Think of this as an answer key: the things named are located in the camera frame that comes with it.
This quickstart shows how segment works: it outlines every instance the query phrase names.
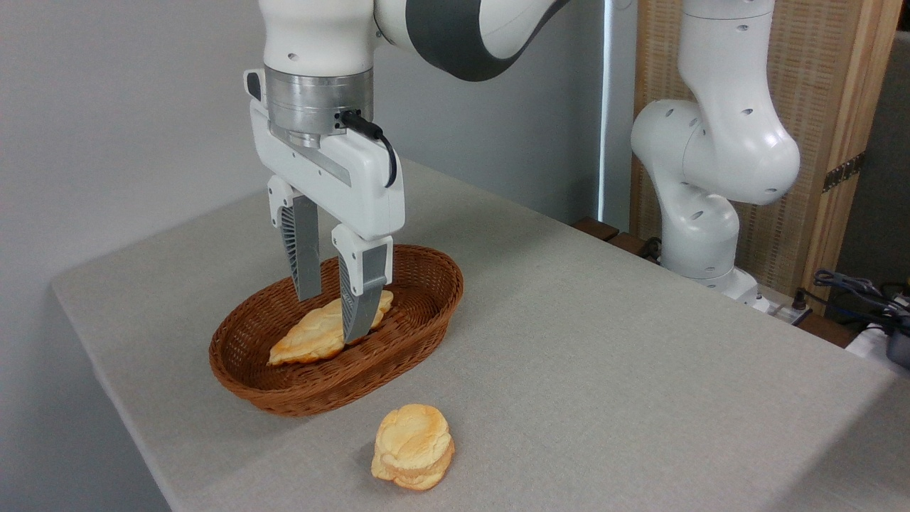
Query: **bread on table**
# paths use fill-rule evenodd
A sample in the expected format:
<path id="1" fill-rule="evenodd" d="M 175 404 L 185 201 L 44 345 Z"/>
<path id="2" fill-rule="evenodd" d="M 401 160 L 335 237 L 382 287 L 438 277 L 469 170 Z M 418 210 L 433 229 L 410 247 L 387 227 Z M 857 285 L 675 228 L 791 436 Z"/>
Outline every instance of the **bread on table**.
<path id="1" fill-rule="evenodd" d="M 449 423 L 436 407 L 410 404 L 382 420 L 375 450 L 373 476 L 425 491 L 445 476 L 455 454 L 455 443 Z"/>
<path id="2" fill-rule="evenodd" d="M 370 329 L 375 329 L 391 308 L 394 295 L 383 290 L 379 309 Z M 313 363 L 331 359 L 344 349 L 344 326 L 341 321 L 341 299 L 308 312 L 269 352 L 268 365 Z"/>

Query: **woven wooden screen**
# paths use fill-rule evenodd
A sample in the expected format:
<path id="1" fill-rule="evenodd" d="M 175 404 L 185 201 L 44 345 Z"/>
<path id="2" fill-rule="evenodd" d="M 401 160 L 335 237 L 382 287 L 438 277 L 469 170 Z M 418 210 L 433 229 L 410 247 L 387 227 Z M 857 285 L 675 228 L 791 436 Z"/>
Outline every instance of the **woven wooden screen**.
<path id="1" fill-rule="evenodd" d="M 661 98 L 692 99 L 676 69 L 682 0 L 639 3 L 636 113 Z M 828 171 L 865 149 L 901 0 L 777 0 L 768 79 L 802 167 L 775 204 L 735 204 L 736 264 L 762 284 L 792 294 L 820 266 L 833 267 L 856 179 L 823 194 Z M 632 170 L 632 226 L 660 236 L 661 212 L 647 173 Z"/>

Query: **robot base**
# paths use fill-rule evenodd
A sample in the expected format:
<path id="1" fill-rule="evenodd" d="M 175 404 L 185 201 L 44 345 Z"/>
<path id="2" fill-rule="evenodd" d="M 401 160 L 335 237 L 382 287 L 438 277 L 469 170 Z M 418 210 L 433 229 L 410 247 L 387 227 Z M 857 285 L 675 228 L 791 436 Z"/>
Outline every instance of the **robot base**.
<path id="1" fill-rule="evenodd" d="M 730 274 L 721 279 L 695 279 L 699 284 L 717 290 L 731 299 L 752 306 L 760 312 L 768 312 L 771 303 L 758 292 L 758 282 L 754 277 L 744 271 L 733 267 Z M 723 287 L 718 287 L 715 282 L 723 281 Z"/>

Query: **cable connector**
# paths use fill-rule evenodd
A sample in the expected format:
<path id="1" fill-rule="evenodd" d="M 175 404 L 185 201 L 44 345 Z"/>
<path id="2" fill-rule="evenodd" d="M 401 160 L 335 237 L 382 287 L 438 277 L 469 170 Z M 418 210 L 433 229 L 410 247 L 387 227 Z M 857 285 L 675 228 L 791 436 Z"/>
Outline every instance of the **cable connector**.
<path id="1" fill-rule="evenodd" d="M 797 311 L 802 311 L 805 309 L 805 292 L 802 289 L 796 290 L 794 301 L 792 304 L 790 304 L 790 307 Z"/>
<path id="2" fill-rule="evenodd" d="M 386 147 L 389 152 L 389 182 L 386 183 L 386 189 L 395 184 L 398 178 L 398 160 L 395 158 L 395 149 L 389 140 L 382 134 L 382 128 L 376 123 L 371 123 L 364 119 L 358 112 L 345 110 L 341 113 L 340 121 L 345 128 L 350 128 L 366 138 L 378 140 Z"/>

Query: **black cable bundle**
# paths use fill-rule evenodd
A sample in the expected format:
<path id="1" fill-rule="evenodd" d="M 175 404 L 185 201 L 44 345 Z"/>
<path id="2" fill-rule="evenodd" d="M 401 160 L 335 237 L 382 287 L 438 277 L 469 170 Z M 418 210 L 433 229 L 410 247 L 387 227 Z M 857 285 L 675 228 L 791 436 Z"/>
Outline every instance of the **black cable bundle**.
<path id="1" fill-rule="evenodd" d="M 854 318 L 856 321 L 877 323 L 882 326 L 886 333 L 900 331 L 910 336 L 910 327 L 902 323 L 898 318 L 898 312 L 910 312 L 903 304 L 888 299 L 883 290 L 875 288 L 871 281 L 867 279 L 857 279 L 848 275 L 821 269 L 815 273 L 814 285 L 819 287 L 831 288 L 845 292 L 844 295 L 855 297 L 864 304 L 875 307 L 873 312 L 859 312 L 842 304 L 836 303 L 837 297 L 826 301 L 821 297 L 809 292 L 805 288 L 797 288 L 798 294 L 804 294 L 813 300 L 824 304 L 836 312 Z"/>

